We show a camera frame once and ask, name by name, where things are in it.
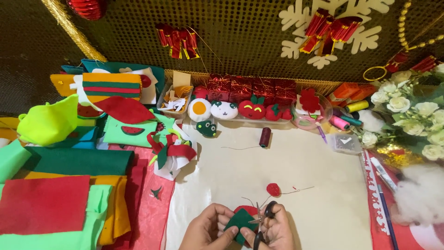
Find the pink thread spool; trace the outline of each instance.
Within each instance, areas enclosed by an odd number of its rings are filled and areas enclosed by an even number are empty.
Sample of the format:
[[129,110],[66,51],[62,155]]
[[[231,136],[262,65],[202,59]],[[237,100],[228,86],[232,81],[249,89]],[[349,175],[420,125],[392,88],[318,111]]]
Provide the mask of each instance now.
[[350,128],[350,123],[342,120],[337,116],[332,116],[329,121],[333,126],[337,127],[338,129],[347,130]]

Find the white snowflake decoration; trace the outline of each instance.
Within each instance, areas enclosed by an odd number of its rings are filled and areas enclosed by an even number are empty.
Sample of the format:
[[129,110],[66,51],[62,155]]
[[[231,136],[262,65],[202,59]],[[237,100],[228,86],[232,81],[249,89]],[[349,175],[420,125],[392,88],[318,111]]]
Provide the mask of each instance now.
[[[305,29],[310,24],[312,15],[318,8],[323,8],[329,11],[331,15],[334,15],[337,8],[347,3],[347,9],[344,13],[335,18],[342,18],[346,16],[358,16],[362,18],[361,25],[357,28],[354,34],[347,41],[347,44],[353,43],[351,53],[356,54],[358,50],[365,51],[366,49],[375,49],[378,47],[379,36],[376,35],[382,30],[381,26],[376,26],[370,29],[365,29],[364,23],[371,20],[367,15],[373,10],[380,13],[387,13],[389,11],[389,5],[393,4],[395,0],[313,0],[310,8],[302,8],[302,0],[296,0],[294,6],[290,5],[287,10],[283,10],[279,13],[279,18],[282,19],[282,31],[285,31],[293,25],[296,29],[293,31],[293,35],[296,36],[293,41],[282,41],[282,53],[281,57],[288,57],[297,59],[299,58],[299,46],[305,41]],[[335,49],[342,49],[343,43],[335,43]],[[317,69],[322,69],[325,65],[329,65],[331,61],[336,61],[337,56],[315,56],[307,60],[308,64],[313,64]]]

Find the pencil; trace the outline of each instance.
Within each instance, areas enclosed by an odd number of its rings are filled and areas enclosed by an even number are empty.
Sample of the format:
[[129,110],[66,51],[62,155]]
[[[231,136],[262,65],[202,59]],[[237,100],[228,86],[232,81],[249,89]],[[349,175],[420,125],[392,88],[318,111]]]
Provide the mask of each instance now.
[[390,232],[390,238],[392,239],[394,250],[398,249],[398,243],[396,242],[395,231],[393,230],[392,221],[390,220],[389,209],[387,208],[387,203],[385,202],[384,193],[382,192],[381,185],[378,184],[379,196],[381,197],[382,207],[384,208],[385,219],[387,220],[388,231]]

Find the gold perforated panel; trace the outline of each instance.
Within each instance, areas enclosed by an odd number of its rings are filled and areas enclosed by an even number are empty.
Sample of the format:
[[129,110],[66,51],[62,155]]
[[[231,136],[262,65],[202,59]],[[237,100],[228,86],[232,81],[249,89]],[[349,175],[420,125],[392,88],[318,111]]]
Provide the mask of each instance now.
[[[404,1],[396,0],[390,11],[372,11],[365,24],[382,26],[378,48],[352,55],[351,44],[335,49],[338,60],[322,70],[306,63],[313,55],[299,59],[281,58],[283,40],[294,40],[289,28],[281,30],[278,14],[294,0],[112,0],[104,18],[99,21],[73,15],[90,43],[109,61],[125,61],[194,72],[232,75],[283,77],[322,81],[362,82],[363,71],[385,65],[401,46],[397,19]],[[311,6],[311,0],[304,5]],[[344,12],[345,5],[336,15]],[[414,0],[406,21],[406,39],[413,37],[444,11],[442,0]],[[0,113],[19,114],[30,107],[60,99],[51,86],[49,75],[60,71],[60,65],[78,65],[82,53],[71,41],[49,11],[38,0],[7,0],[0,3]],[[209,47],[198,41],[202,60],[172,59],[168,49],[160,46],[154,25],[166,22],[173,27],[194,27]],[[444,18],[413,44],[444,34]],[[444,40],[413,50],[411,59],[401,67],[407,69],[423,57],[444,53]]]

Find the orange box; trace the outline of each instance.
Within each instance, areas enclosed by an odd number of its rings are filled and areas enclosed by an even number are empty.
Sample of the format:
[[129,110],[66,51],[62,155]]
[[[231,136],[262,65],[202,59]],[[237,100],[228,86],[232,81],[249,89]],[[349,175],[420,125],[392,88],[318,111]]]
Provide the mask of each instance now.
[[354,103],[360,100],[363,100],[367,96],[375,93],[376,88],[371,84],[361,84],[359,85],[359,90],[352,94],[349,98],[339,104],[340,107],[345,107],[350,103]]
[[333,93],[329,94],[327,100],[329,100],[333,106],[339,105],[358,90],[359,85],[357,83],[344,82],[335,91],[333,91]]

